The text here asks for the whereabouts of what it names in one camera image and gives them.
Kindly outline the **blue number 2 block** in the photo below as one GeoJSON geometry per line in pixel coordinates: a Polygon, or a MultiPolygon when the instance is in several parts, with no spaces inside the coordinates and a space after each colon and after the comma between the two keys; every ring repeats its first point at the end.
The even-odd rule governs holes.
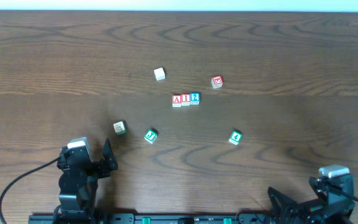
{"type": "Polygon", "coordinates": [[[200,103],[200,93],[199,92],[193,92],[190,93],[190,105],[198,105],[200,103]]]}

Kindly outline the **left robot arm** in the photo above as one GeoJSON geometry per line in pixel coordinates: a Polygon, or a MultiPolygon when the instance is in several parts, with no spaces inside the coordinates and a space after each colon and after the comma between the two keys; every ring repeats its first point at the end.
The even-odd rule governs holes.
{"type": "Polygon", "coordinates": [[[103,159],[92,161],[86,137],[72,139],[61,148],[57,167],[60,205],[53,212],[53,223],[100,223],[103,214],[95,210],[98,180],[118,167],[109,139],[102,148],[103,159]]]}

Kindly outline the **red letter I block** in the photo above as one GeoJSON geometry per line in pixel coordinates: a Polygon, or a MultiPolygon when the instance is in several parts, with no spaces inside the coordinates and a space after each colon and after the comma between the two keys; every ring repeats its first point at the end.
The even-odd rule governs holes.
{"type": "Polygon", "coordinates": [[[181,105],[182,106],[191,105],[191,95],[189,93],[181,94],[181,105]]]}

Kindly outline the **red letter A block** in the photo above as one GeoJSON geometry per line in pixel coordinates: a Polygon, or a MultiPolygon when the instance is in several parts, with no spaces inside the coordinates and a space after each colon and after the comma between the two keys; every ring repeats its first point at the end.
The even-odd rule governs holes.
{"type": "Polygon", "coordinates": [[[173,95],[172,96],[172,106],[174,108],[181,107],[181,95],[173,95]]]}

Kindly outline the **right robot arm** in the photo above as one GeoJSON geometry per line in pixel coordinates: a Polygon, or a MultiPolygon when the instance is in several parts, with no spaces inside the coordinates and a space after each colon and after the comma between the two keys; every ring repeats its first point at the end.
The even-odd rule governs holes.
{"type": "Polygon", "coordinates": [[[309,184],[317,198],[298,203],[270,187],[268,196],[273,207],[275,223],[337,224],[350,223],[353,209],[358,203],[354,195],[352,174],[335,177],[311,177],[309,184]]]}

